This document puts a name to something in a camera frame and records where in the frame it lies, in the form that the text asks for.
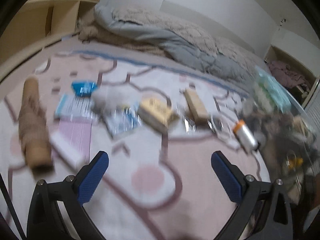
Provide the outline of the yellow tissue pack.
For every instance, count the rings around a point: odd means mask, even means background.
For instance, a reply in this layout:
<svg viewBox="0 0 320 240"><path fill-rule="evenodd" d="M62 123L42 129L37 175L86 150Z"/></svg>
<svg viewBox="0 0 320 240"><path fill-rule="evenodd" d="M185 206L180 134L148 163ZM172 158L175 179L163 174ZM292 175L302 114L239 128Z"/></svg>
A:
<svg viewBox="0 0 320 240"><path fill-rule="evenodd" d="M137 113L144 123L162 134L167 134L170 125L178 119L178 114L157 98L143 99Z"/></svg>

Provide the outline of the small white carton box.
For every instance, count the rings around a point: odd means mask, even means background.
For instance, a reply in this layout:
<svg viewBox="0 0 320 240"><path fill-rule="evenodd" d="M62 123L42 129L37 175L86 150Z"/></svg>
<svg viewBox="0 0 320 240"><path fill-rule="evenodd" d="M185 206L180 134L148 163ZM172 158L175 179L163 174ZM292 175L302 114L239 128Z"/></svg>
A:
<svg viewBox="0 0 320 240"><path fill-rule="evenodd" d="M49 140L53 148L71 168L78 171L84 166L85 159L80 151L59 131L50 134Z"/></svg>

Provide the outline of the clear plastic storage bin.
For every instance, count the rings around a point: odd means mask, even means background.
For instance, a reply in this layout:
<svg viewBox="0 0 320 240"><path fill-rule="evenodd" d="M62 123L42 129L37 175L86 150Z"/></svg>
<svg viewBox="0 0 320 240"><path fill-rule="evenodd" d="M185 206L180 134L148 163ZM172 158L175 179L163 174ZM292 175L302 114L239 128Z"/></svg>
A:
<svg viewBox="0 0 320 240"><path fill-rule="evenodd" d="M302 239L319 227L319 131L285 88L290 111L264 112L255 101L254 82L247 86L250 94L240 117L258 141L270 179L284 182L293 208L294 238Z"/></svg>

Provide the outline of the pink notebook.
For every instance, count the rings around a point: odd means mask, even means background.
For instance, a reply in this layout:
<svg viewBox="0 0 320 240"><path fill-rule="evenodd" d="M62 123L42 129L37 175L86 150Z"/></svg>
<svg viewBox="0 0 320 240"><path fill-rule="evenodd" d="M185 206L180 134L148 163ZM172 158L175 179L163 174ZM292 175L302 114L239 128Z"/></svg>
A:
<svg viewBox="0 0 320 240"><path fill-rule="evenodd" d="M59 132L80 152L86 161L89 160L91 147L92 124L88 122L60 121Z"/></svg>

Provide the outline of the small wooden block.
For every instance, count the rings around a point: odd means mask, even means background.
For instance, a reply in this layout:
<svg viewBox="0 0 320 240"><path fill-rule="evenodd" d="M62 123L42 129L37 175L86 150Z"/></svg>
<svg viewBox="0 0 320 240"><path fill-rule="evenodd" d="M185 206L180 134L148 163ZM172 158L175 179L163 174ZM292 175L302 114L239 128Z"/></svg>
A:
<svg viewBox="0 0 320 240"><path fill-rule="evenodd" d="M184 91L184 96L195 123L204 124L207 122L209 119L209 113L207 112L197 92L194 89L186 89Z"/></svg>

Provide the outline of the pale blue torn packet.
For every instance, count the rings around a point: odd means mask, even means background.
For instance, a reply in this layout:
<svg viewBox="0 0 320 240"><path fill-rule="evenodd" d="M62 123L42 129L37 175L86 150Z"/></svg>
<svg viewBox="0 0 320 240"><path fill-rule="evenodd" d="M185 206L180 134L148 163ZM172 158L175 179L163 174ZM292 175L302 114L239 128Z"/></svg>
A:
<svg viewBox="0 0 320 240"><path fill-rule="evenodd" d="M93 121L96 115L92 107L93 101L90 98L63 94L54 112L54 117L65 121Z"/></svg>

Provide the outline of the blue white wipes packet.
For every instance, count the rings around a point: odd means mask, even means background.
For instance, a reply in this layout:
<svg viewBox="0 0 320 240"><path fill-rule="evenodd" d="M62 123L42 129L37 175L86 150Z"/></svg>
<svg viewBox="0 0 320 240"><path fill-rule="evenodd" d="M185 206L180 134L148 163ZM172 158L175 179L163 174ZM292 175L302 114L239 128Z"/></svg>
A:
<svg viewBox="0 0 320 240"><path fill-rule="evenodd" d="M137 111L137 105L123 106L103 115L103 121L112 139L132 133L143 126Z"/></svg>

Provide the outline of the white crumpled cloth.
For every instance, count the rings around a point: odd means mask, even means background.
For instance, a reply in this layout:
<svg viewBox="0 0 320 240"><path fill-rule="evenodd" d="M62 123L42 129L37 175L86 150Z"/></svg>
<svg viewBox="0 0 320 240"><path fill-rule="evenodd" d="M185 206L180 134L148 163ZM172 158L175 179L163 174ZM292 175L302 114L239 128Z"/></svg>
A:
<svg viewBox="0 0 320 240"><path fill-rule="evenodd" d="M91 94L94 108L100 112L111 112L116 109L130 107L140 100L136 92L126 88L103 87Z"/></svg>

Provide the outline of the small blue sachet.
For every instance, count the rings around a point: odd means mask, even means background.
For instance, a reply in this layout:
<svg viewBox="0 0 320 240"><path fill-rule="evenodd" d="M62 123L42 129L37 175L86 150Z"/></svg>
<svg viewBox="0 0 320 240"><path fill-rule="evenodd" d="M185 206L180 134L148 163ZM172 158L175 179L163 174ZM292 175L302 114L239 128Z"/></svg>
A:
<svg viewBox="0 0 320 240"><path fill-rule="evenodd" d="M72 82L71 88L76 96L89 98L98 86L95 82L91 81L75 81Z"/></svg>

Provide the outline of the grey beige quilt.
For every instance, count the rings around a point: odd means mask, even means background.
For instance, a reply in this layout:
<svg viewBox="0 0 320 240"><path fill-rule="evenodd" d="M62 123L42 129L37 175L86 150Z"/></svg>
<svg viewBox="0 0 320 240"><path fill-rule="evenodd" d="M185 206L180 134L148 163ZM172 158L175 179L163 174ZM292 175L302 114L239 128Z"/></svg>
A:
<svg viewBox="0 0 320 240"><path fill-rule="evenodd" d="M269 71L260 57L231 40L212 37L195 23L144 7L112 8L98 3L89 19L78 20L78 27L83 41L168 57L240 87L249 85L259 70Z"/></svg>

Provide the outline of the wooden shelf headboard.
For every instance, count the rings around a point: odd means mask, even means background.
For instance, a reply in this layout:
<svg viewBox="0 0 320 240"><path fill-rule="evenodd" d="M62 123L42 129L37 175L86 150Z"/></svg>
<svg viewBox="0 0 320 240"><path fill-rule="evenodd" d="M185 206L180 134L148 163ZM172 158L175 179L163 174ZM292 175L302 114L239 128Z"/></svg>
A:
<svg viewBox="0 0 320 240"><path fill-rule="evenodd" d="M31 56L93 19L99 0L28 0L1 35L1 81Z"/></svg>

